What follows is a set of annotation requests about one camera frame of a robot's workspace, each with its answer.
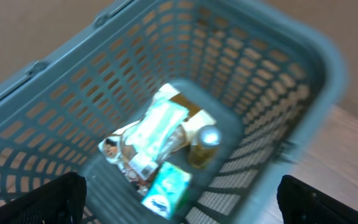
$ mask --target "wooden floor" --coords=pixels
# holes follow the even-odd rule
[[[335,108],[291,175],[358,210],[358,119]],[[257,224],[283,223],[274,198]]]

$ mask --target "perforated plastic side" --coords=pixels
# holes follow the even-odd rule
[[[145,0],[128,7],[117,15],[123,20],[130,14],[127,24],[46,88],[35,89],[36,77],[0,102],[0,202],[78,170],[97,142],[161,85],[186,78],[233,110],[245,127],[238,148],[186,217],[188,223],[224,222],[307,109],[318,76],[306,72],[301,52],[251,17],[218,10],[216,1]],[[36,94],[17,101],[29,92]]]

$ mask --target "basket handle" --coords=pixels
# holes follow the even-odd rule
[[[103,9],[95,17],[93,21],[93,26],[95,29],[100,28],[105,25],[105,23],[113,18],[119,11],[124,9],[129,3],[133,0],[116,0],[110,4],[107,8]]]

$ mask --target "basket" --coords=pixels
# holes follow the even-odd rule
[[[193,174],[179,223],[252,223],[342,95],[333,45],[262,2],[116,1],[0,85],[0,206],[69,171],[86,177],[84,223],[163,223],[97,144],[171,83],[224,133]]]

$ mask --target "basket bottom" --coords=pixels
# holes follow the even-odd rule
[[[188,189],[188,201],[175,212],[175,216],[172,219],[173,222],[180,222],[219,171],[224,160],[236,148],[242,136],[243,128],[242,122],[236,114],[194,83],[187,80],[175,80],[170,83],[189,100],[209,112],[217,121],[216,126],[223,133],[223,143],[217,155],[209,166],[203,170],[194,169],[187,163],[188,149],[180,149],[168,159],[168,161],[181,167],[184,171],[193,174]],[[146,104],[135,113],[128,123],[138,120],[145,113],[148,106],[149,104]],[[164,218],[153,214],[140,203],[142,196],[130,185],[119,169],[109,164],[100,153],[88,160],[80,170],[80,174],[87,181],[86,206],[102,223],[168,222]]]

